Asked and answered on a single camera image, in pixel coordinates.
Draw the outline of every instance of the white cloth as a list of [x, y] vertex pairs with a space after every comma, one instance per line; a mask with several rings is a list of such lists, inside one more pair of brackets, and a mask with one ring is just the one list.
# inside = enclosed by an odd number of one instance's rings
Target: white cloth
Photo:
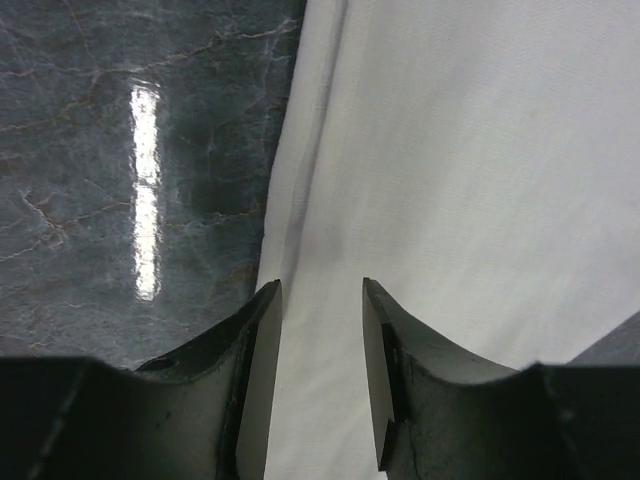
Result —
[[384, 478], [364, 276], [517, 368], [640, 309], [638, 59], [632, 0], [309, 0], [259, 278], [289, 292], [267, 478]]

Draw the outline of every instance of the marble veining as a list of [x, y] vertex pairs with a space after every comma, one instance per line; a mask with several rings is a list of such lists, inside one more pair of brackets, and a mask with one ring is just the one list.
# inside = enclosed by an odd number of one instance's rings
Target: marble veining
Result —
[[303, 0], [5, 0], [0, 354], [135, 367], [255, 285]]

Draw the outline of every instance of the marble surface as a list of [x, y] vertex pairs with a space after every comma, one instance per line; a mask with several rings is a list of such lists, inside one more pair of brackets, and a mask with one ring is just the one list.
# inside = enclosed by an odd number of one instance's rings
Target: marble surface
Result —
[[133, 368], [252, 294], [304, 0], [5, 0], [0, 354]]

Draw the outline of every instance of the gray marble countertop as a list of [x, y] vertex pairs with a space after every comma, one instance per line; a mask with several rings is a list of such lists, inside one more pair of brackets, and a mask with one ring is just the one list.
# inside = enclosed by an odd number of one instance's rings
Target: gray marble countertop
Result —
[[0, 6], [0, 355], [135, 367], [252, 294], [304, 0]]

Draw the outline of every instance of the white fabric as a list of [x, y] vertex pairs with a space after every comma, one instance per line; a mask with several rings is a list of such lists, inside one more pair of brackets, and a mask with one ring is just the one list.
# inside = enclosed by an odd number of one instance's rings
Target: white fabric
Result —
[[640, 309], [639, 59], [632, 0], [309, 0], [259, 278], [289, 292], [267, 478], [384, 478], [364, 276], [513, 367]]

